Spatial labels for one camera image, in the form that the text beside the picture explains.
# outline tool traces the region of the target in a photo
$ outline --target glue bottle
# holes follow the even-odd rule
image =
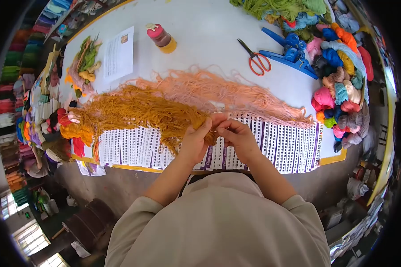
[[[162,52],[169,54],[176,49],[176,41],[160,24],[149,23],[146,28],[147,35]]]

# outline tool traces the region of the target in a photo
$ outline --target window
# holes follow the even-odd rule
[[[28,207],[28,203],[17,207],[15,203],[15,199],[10,190],[7,191],[5,196],[2,196],[1,199],[1,208],[2,208],[2,215],[3,220],[9,218],[9,216],[15,214],[16,212],[23,210],[25,207]]]
[[[26,256],[30,256],[31,254],[34,254],[49,245],[49,240],[46,238],[45,234],[36,222],[22,233],[16,235],[15,240]],[[67,267],[68,265],[57,253],[47,259],[40,266]]]

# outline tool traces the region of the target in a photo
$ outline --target person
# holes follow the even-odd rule
[[[46,156],[43,154],[41,156],[37,153],[36,147],[31,147],[34,156],[36,158],[35,163],[29,160],[25,160],[22,162],[23,169],[33,178],[42,178],[48,175],[49,167],[47,163]]]
[[[217,173],[188,184],[214,130],[233,146],[245,174]],[[114,226],[105,266],[330,266],[330,249],[306,202],[257,146],[250,128],[214,114],[188,127],[178,156]]]

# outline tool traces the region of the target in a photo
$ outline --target concrete floor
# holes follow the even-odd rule
[[[304,174],[285,174],[297,192],[318,211],[335,205],[346,195],[349,175],[358,165],[360,145],[351,146],[346,160],[319,167]],[[89,177],[80,174],[77,163],[65,163],[55,173],[62,184],[80,205],[100,198],[121,216],[136,198],[143,194],[159,174],[106,167],[107,174]]]

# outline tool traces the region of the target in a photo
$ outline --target paper sheet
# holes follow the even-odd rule
[[[112,82],[132,73],[134,26],[109,40],[104,55],[104,79]]]

